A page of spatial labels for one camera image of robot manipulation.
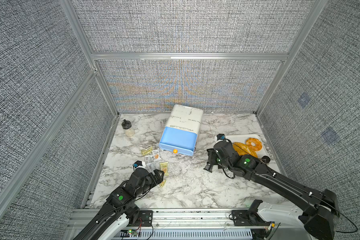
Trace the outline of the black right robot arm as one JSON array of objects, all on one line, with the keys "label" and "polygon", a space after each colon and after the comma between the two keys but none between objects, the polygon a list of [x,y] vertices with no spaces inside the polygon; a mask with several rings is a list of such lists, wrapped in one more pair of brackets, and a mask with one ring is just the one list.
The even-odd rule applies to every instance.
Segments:
[{"label": "black right robot arm", "polygon": [[217,142],[213,148],[207,149],[207,153],[206,171],[211,172],[217,165],[222,170],[229,170],[235,177],[271,189],[303,211],[298,219],[311,236],[318,240],[334,239],[340,217],[338,198],[334,192],[306,187],[277,173],[262,159],[249,154],[241,156],[228,139]]}]

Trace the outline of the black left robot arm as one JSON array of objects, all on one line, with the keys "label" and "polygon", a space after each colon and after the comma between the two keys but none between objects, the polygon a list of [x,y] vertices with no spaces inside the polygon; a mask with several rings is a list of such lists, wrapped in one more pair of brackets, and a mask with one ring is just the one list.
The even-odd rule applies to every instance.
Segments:
[{"label": "black left robot arm", "polygon": [[76,240],[110,240],[129,224],[134,224],[140,213],[135,201],[162,183],[165,173],[137,168],[130,178],[118,186],[106,199],[99,212],[75,237]]}]

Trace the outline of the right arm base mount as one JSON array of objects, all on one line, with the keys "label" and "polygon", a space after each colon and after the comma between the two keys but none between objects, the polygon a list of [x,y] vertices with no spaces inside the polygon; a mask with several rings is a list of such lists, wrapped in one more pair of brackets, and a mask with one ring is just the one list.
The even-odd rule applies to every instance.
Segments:
[{"label": "right arm base mount", "polygon": [[247,210],[232,210],[229,219],[235,227],[249,227],[251,230],[269,233],[274,227],[274,222],[266,222],[258,214],[259,206],[263,200],[254,200]]}]

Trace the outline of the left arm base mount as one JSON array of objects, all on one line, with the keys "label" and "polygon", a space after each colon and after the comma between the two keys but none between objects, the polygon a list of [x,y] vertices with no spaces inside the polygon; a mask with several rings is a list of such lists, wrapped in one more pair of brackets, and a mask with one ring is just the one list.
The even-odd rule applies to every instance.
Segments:
[{"label": "left arm base mount", "polygon": [[150,227],[153,221],[153,211],[141,210],[137,206],[128,208],[125,212],[129,220],[128,227]]}]

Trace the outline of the white blue drawer cabinet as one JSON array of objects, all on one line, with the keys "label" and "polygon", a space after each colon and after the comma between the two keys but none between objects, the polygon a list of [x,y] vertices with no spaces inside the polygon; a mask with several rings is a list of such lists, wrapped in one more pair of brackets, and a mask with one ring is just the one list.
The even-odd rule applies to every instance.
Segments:
[{"label": "white blue drawer cabinet", "polygon": [[193,156],[196,151],[204,111],[197,108],[174,105],[167,119],[159,148],[164,151]]}]

